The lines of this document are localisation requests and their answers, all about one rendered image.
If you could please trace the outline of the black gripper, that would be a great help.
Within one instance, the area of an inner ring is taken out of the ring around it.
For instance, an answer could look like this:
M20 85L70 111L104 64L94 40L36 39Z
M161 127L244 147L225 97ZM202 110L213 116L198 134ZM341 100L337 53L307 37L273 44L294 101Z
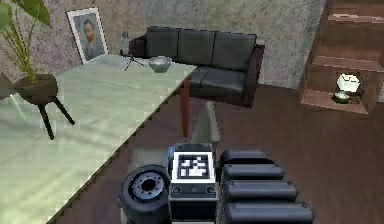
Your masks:
M169 183L161 165L145 165L129 173L118 194L124 224L166 224Z

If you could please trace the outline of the glass top dining table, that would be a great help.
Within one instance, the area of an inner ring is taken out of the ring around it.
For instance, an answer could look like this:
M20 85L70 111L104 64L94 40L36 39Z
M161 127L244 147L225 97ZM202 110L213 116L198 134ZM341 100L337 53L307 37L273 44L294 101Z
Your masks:
M0 224L48 224L193 69L104 55L57 75L64 107L47 122L17 94L0 100Z

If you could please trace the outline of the small pale dish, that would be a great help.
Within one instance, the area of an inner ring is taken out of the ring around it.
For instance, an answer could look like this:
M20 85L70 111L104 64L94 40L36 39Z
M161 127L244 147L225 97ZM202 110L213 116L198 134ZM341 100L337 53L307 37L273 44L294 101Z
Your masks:
M332 96L332 100L338 104L347 104L349 102L349 95L345 92L337 92Z

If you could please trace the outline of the grey metal bowl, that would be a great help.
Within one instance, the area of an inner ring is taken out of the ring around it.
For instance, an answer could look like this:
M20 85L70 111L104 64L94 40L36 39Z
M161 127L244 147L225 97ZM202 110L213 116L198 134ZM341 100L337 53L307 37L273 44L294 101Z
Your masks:
M166 56L151 57L148 65L155 73L165 73L172 64L172 59Z

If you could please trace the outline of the black thin-legged small object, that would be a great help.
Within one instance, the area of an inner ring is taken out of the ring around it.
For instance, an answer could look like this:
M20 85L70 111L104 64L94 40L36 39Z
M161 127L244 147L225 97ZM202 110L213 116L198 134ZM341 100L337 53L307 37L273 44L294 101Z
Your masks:
M127 65L126 65L126 67L125 67L125 69L124 69L124 71L127 71L128 67L129 67L132 63L137 63L137 64L139 64L139 65L141 65L141 66L143 66L143 67L146 67L145 64L143 64L143 63L141 63L140 61L138 61L138 60L137 60L134 56L132 56L132 55L128 56L128 59L129 59L129 61L128 61Z

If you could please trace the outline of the black leather sofa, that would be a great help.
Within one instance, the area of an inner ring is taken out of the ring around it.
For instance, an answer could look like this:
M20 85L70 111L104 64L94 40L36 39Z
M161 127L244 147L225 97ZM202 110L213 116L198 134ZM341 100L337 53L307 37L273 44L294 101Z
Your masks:
M265 46L255 34L150 26L129 41L133 56L167 56L193 65L190 95L245 108L253 106Z

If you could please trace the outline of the grey glass bottle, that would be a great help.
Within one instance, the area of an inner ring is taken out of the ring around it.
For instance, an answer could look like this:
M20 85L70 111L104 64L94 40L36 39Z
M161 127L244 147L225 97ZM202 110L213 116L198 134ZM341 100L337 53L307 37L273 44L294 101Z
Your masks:
M122 32L121 42L121 55L127 56L129 54L129 35L127 31Z

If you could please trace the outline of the framed portrait picture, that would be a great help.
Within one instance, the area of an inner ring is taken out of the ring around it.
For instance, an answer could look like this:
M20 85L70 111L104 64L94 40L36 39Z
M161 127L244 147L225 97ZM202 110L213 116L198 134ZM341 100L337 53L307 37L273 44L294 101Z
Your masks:
M97 7L68 11L66 15L82 64L108 54L102 21Z

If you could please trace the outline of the green house plant in pot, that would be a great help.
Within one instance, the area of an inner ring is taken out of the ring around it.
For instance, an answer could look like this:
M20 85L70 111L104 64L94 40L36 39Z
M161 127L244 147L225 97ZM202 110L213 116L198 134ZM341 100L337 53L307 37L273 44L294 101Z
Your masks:
M53 140L55 136L46 111L48 104L54 103L71 125L74 125L75 121L58 99L58 85L55 76L39 74L38 69L32 63L31 39L35 25L40 22L50 27L50 16L43 0L11 0L11 2L16 5L15 9L12 9L9 3L0 0L0 35L8 43L13 53L2 46L0 49L25 74L25 77L16 81L13 86L25 101L38 107L48 136ZM22 9L33 18L27 37L24 37L21 31L18 9Z

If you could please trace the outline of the pale faceted ornament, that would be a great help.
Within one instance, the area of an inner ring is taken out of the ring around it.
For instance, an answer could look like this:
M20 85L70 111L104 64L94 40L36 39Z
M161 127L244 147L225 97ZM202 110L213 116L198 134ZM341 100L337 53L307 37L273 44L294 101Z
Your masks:
M356 93L360 80L355 75L342 73L337 79L337 86L341 91Z

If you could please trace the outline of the brown wooden shelf unit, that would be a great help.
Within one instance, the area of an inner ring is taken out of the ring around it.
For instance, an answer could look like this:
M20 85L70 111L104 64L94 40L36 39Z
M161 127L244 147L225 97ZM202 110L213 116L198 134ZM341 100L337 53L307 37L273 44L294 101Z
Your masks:
M332 96L337 79L352 74L360 80L347 104ZM305 105L367 114L384 85L384 0L326 0L303 76L300 102Z

